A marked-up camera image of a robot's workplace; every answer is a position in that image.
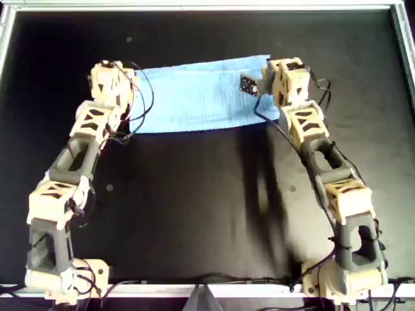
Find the blue towel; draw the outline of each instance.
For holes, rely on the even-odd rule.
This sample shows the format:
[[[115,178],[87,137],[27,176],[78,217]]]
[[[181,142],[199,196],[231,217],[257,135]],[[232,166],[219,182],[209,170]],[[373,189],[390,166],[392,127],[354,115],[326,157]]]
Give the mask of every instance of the blue towel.
[[[138,133],[187,132],[234,128],[263,120],[254,114],[256,98],[239,90],[241,73],[261,78],[261,68],[269,55],[251,56],[208,63],[145,69],[154,90],[154,105]],[[143,73],[140,90],[146,107],[151,91]],[[263,96],[259,111],[276,120],[279,110],[271,96]],[[131,119],[143,112],[143,101],[137,94]],[[130,122],[133,131],[141,120]]]

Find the robotic arm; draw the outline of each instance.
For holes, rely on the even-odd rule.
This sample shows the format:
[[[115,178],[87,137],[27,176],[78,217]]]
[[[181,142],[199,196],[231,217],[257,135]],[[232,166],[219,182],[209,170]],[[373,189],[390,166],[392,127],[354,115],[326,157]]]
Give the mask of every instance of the robotic arm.
[[[272,94],[283,112],[291,143],[333,228],[334,256],[303,264],[303,291],[311,297],[332,299],[336,305],[354,305],[357,299],[368,296],[367,290],[388,282],[372,191],[330,139],[320,106],[308,100],[310,72],[299,58],[270,60],[257,82],[257,91]],[[317,152],[323,153],[329,170],[319,166]],[[358,229],[361,239],[357,251],[351,246],[354,229]]]
[[[82,216],[101,150],[131,109],[139,78],[121,62],[101,62],[89,77],[93,101],[78,107],[66,147],[29,196],[30,249],[25,283],[45,290],[46,299],[76,304],[108,287],[102,260],[73,258],[69,222]]]

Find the beige plastic link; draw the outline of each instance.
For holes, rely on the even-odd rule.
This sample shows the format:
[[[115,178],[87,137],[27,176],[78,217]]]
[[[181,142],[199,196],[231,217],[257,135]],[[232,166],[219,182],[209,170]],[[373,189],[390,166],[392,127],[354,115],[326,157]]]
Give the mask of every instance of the beige plastic link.
[[[330,198],[330,211],[342,225],[346,225],[346,217],[370,212],[376,217],[372,205],[372,190],[361,180],[345,179],[324,185]]]
[[[125,112],[134,99],[134,92],[129,79],[117,67],[105,67],[108,61],[95,64],[91,70],[91,94],[99,102],[111,106],[119,106]],[[123,63],[116,64],[139,86],[139,78],[134,70],[124,68]]]
[[[106,130],[108,124],[111,130],[116,131],[121,123],[121,109],[114,106],[112,109],[100,108],[96,103],[82,103],[77,113],[77,121],[72,127],[71,137],[81,133],[91,135],[101,144],[110,135]]]
[[[29,213],[27,223],[33,218],[57,222],[57,229],[63,229],[73,211],[65,212],[65,203],[72,197],[77,186],[56,181],[45,181],[29,195]]]
[[[101,259],[84,259],[84,260],[91,266],[91,269],[95,274],[95,277],[96,277],[95,285],[97,286],[97,288],[101,289],[101,297],[102,297],[103,295],[105,295],[105,293],[108,290],[108,278],[110,275],[110,267]],[[88,268],[88,265],[83,260],[80,260],[80,259],[74,259],[73,265],[74,267]],[[87,277],[88,279],[90,279],[91,281],[93,278],[92,273],[88,270],[77,270],[77,275],[83,275]],[[91,283],[79,277],[75,277],[74,287],[76,287],[79,290],[79,292],[87,292],[91,287]],[[92,289],[91,293],[84,294],[84,295],[78,295],[75,289],[72,289],[65,294],[60,292],[60,290],[56,290],[56,291],[46,290],[45,291],[45,299],[55,300],[55,303],[57,305],[61,303],[76,305],[78,300],[89,299],[89,295],[91,296],[91,298],[100,297],[100,295],[97,293],[97,290],[95,288]]]
[[[276,106],[292,106],[298,109],[296,103],[309,97],[310,74],[306,69],[299,68],[303,62],[299,58],[285,58],[270,61],[270,64],[275,71],[272,94]]]
[[[314,264],[316,261],[305,262],[302,265],[302,272]],[[368,290],[374,290],[387,284],[387,280],[385,269],[381,271],[377,268],[353,272],[342,271],[335,259],[332,258],[303,278],[303,292],[309,297],[332,299],[335,305],[342,303],[355,305],[356,300],[368,297]],[[346,286],[346,294],[340,291],[344,285]]]
[[[317,111],[318,116],[323,121],[324,120],[324,114],[321,109],[321,107],[313,100],[304,100],[304,101],[297,101],[296,106],[298,109],[305,109],[305,108],[314,108]],[[287,126],[288,131],[291,129],[291,118],[289,116],[289,113],[294,111],[292,106],[285,106],[281,107],[281,112],[284,114],[285,119],[287,120]]]
[[[288,115],[291,120],[290,133],[297,148],[300,148],[307,137],[317,135],[329,137],[329,132],[323,120],[314,108],[291,111]]]

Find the black tabletop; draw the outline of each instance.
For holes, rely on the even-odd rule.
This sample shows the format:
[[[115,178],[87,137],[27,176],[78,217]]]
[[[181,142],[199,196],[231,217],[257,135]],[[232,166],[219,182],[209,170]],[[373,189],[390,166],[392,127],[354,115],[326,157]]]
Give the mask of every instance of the black tabletop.
[[[97,61],[160,67],[253,54],[298,56],[331,79],[329,131],[373,190],[388,274],[413,274],[415,131],[387,11],[25,12],[1,81],[0,282],[23,280],[28,195],[90,98]],[[114,279],[282,276],[332,248],[304,168],[264,124],[111,143],[93,183],[97,206],[72,230],[75,255],[104,259]]]

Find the metal frame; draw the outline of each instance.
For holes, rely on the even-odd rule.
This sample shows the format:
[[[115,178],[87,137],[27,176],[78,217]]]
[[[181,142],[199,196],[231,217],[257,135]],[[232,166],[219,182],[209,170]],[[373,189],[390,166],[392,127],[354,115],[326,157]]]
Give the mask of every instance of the metal frame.
[[[415,46],[410,25],[402,0],[9,0],[3,1],[0,17],[0,79],[10,43],[16,14],[18,12],[57,11],[190,11],[190,10],[391,10],[394,26],[403,60],[410,99],[415,109]],[[110,297],[189,297],[194,285],[120,285]],[[287,286],[275,284],[210,284],[215,297],[273,297],[303,298],[301,285],[291,293]],[[393,286],[382,286],[372,292],[372,297],[391,297]],[[23,289],[22,297],[43,297],[43,292]],[[403,284],[396,297],[415,299],[415,284]]]
[[[276,284],[209,284],[216,298],[306,298],[302,286],[296,285],[290,292],[288,286]],[[195,288],[194,284],[128,284],[119,285],[108,297],[147,297],[147,298],[188,298]],[[372,297],[388,299],[394,291],[393,284],[388,284],[372,291]],[[24,288],[16,292],[21,297],[41,298],[44,292]],[[413,284],[402,284],[396,292],[397,298],[415,299]]]

